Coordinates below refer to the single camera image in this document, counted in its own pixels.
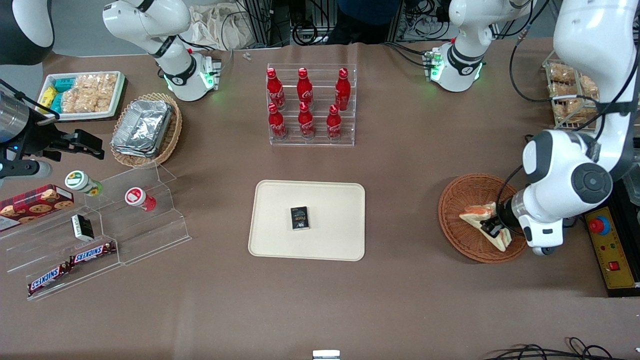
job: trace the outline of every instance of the small bottle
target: small bottle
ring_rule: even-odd
[[[136,206],[144,211],[152,211],[156,208],[156,198],[147,194],[141,188],[131,188],[124,195],[124,201],[131,206]]]
[[[65,178],[65,185],[71,190],[85,193],[88,196],[98,196],[102,192],[102,184],[80,170],[71,171]]]
[[[307,76],[307,69],[301,67],[298,69],[298,99],[309,105],[309,109],[314,108],[314,87]]]
[[[309,112],[309,105],[306,102],[300,103],[298,122],[300,123],[302,138],[305,140],[313,139],[316,135],[316,130],[314,129],[314,116]]]
[[[338,110],[345,111],[349,106],[351,97],[351,84],[349,84],[349,70],[343,67],[338,71],[338,82],[335,84],[335,104]]]
[[[278,106],[278,109],[284,108],[284,89],[273,67],[267,69],[267,91],[269,99]]]
[[[342,118],[338,114],[338,107],[336,105],[329,106],[329,116],[326,117],[326,134],[329,136],[331,143],[340,141],[341,124]]]
[[[271,133],[273,133],[275,140],[282,141],[287,138],[287,128],[284,126],[284,118],[278,111],[278,106],[273,102],[269,104],[269,126],[271,127]]]

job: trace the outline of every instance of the coca-cola bottle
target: coca-cola bottle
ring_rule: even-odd
[[[275,140],[282,141],[287,138],[287,128],[284,126],[284,119],[278,111],[278,106],[273,102],[269,104],[269,126],[271,126],[271,132]]]
[[[311,85],[307,75],[306,68],[301,67],[298,69],[298,99],[300,102],[306,102],[309,105],[309,109],[313,110],[314,87]]]
[[[342,118],[338,114],[338,107],[336,105],[329,106],[329,116],[326,118],[326,133],[330,142],[340,141],[341,124]]]
[[[269,99],[278,106],[278,109],[284,108],[284,89],[273,67],[267,69],[267,91]]]
[[[349,71],[343,67],[338,71],[338,82],[335,84],[335,104],[340,111],[347,110],[349,97],[351,96],[351,84],[349,84]]]
[[[316,135],[316,130],[314,129],[314,116],[309,112],[309,105],[306,102],[300,103],[298,122],[300,123],[302,138],[305,140],[313,139]]]

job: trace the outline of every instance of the yellow control panel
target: yellow control panel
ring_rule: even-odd
[[[589,228],[591,229],[591,221],[606,220],[606,233],[589,232],[593,247],[596,250],[596,256],[600,263],[600,271],[604,277],[604,281],[609,289],[635,288],[634,277],[627,263],[625,252],[620,245],[618,232],[611,220],[611,213],[608,207],[592,211],[584,215]]]

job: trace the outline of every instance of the brown tablecloth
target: brown tablecloth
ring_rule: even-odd
[[[184,129],[166,167],[178,177],[175,206],[193,239],[39,302],[26,301],[23,277],[0,271],[0,357],[308,359],[337,348],[344,359],[479,359],[517,343],[566,350],[565,336],[632,357],[640,303],[604,298],[581,226],[553,256],[527,251],[502,265],[465,258],[439,228],[436,204],[449,181],[471,172],[505,177],[520,164],[523,135],[550,124],[549,105],[519,98],[509,83],[512,46],[494,42],[480,79],[460,94],[426,83],[419,67],[381,45],[288,46],[251,51],[251,62],[238,52],[219,91],[179,103]],[[543,39],[518,51],[515,77],[530,96],[545,95],[539,67],[550,49]],[[357,63],[356,146],[270,146],[269,62]],[[150,56],[53,56],[45,64],[45,73],[96,70],[124,72],[126,103],[167,92]],[[75,127],[100,135],[108,150],[113,122],[60,126]],[[106,157],[64,154],[51,178],[7,181],[0,194],[62,183],[75,168],[97,179],[127,170]],[[251,256],[253,193],[263,179],[362,184],[364,258]]]

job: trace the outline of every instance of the small black box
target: small black box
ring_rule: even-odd
[[[80,214],[76,214],[71,217],[71,223],[74,226],[74,235],[78,240],[93,241],[94,237],[91,220]]]
[[[307,207],[300,206],[291,208],[291,222],[294,230],[304,230],[309,228],[309,217],[307,215]]]

